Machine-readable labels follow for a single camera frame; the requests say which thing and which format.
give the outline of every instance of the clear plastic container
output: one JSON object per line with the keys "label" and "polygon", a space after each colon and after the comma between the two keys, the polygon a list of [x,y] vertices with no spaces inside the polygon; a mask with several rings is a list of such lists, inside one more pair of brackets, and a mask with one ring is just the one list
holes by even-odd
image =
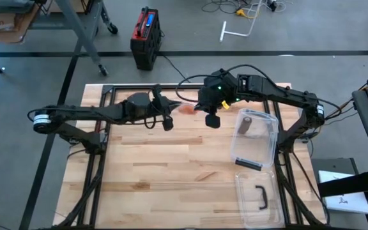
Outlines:
{"label": "clear plastic container", "polygon": [[284,225],[279,190],[271,172],[239,172],[235,176],[238,205],[247,229]]}
{"label": "clear plastic container", "polygon": [[261,170],[271,167],[278,139],[278,119],[267,113],[241,109],[231,143],[231,159]]}

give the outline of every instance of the wooden table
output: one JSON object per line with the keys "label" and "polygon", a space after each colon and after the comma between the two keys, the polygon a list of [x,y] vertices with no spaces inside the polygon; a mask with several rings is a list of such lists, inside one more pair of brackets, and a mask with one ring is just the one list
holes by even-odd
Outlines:
{"label": "wooden table", "polygon": [[[102,85],[86,85],[82,106],[98,106],[101,92]],[[134,92],[119,90],[116,102]],[[163,90],[162,94],[179,100],[172,90]],[[184,90],[181,94],[187,98],[197,97],[196,90]],[[160,123],[152,130],[144,126],[113,125],[95,227],[244,227],[234,176],[240,171],[253,170],[235,165],[230,159],[231,139],[241,108],[264,111],[262,103],[238,102],[218,113],[221,117],[218,130],[205,126],[203,112],[184,115],[173,111],[174,128],[169,132],[165,132]],[[280,111],[285,129],[299,117],[295,107],[280,104]],[[94,121],[77,122],[77,127],[85,131],[92,131],[94,126]],[[71,152],[81,148],[74,147]],[[295,153],[315,185],[306,144],[296,143]],[[299,196],[318,219],[325,221],[321,203],[311,191],[296,160],[291,158]],[[69,158],[54,224],[60,223],[64,219],[63,215],[67,215],[80,198],[87,164],[88,155],[85,153]],[[275,172],[273,167],[263,170]],[[287,198],[293,223],[295,214],[289,195]],[[90,205],[86,210],[87,217]],[[272,224],[267,227],[283,225]]]}

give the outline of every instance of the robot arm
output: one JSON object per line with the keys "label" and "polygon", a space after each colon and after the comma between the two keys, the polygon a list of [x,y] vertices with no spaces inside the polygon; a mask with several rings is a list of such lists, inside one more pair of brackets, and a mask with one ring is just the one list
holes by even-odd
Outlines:
{"label": "robot arm", "polygon": [[259,75],[239,74],[234,77],[223,69],[204,79],[204,86],[198,91],[195,109],[208,113],[205,119],[207,126],[219,128],[220,118],[216,115],[217,111],[221,108],[227,109],[240,100],[271,100],[303,109],[300,119],[289,130],[280,130],[281,151],[291,151],[295,139],[308,129],[320,127],[325,122],[323,105],[314,93],[283,88]]}
{"label": "robot arm", "polygon": [[103,137],[98,132],[85,132],[69,125],[67,121],[90,120],[106,121],[115,125],[141,125],[146,119],[162,116],[165,131],[173,128],[173,119],[170,113],[181,102],[169,100],[160,94],[161,88],[153,88],[154,99],[150,100],[147,93],[134,93],[126,100],[109,105],[107,107],[78,107],[66,105],[50,105],[41,109],[35,109],[33,129],[40,134],[59,134],[60,138],[70,144],[80,142],[86,148],[86,153],[100,154],[103,149],[101,141]]}

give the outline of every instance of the concrete floor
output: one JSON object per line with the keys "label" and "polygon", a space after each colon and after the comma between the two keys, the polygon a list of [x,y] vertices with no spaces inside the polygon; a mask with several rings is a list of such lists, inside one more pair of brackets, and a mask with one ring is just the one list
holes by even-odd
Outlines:
{"label": "concrete floor", "polygon": [[[141,7],[160,11],[166,34],[162,50],[368,50],[368,0],[294,0],[286,11],[264,9],[248,38],[226,36],[219,43],[222,21],[234,31],[246,31],[245,19],[225,13],[205,13],[207,1],[136,0],[106,1],[119,35],[111,36],[101,25],[95,40],[101,51],[127,51]],[[0,52],[72,51],[73,31],[29,31],[25,42],[0,44]],[[264,70],[275,82],[291,82],[337,104],[351,96],[368,78],[368,56],[323,57],[171,57],[185,75],[211,73],[249,63]],[[32,131],[26,112],[55,104],[70,58],[0,58],[6,75],[0,75],[0,224],[17,229],[26,205],[46,136]],[[178,82],[180,75],[162,57],[152,72],[135,68],[131,57],[107,57],[110,75],[101,77],[90,58],[80,58],[66,100],[80,104],[85,84]],[[242,68],[236,73],[252,73]],[[327,126],[314,139],[313,158],[353,157],[360,172],[368,171],[368,139],[359,117]],[[68,144],[56,139],[31,227],[49,227],[65,171]],[[332,225],[368,229],[363,215],[332,212]]]}

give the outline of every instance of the red battery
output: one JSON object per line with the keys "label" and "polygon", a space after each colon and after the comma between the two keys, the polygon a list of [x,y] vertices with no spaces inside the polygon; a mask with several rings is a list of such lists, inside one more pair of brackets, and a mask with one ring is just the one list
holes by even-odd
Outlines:
{"label": "red battery", "polygon": [[158,10],[149,9],[147,6],[142,8],[130,40],[130,48],[138,69],[153,69],[161,46],[161,34]]}

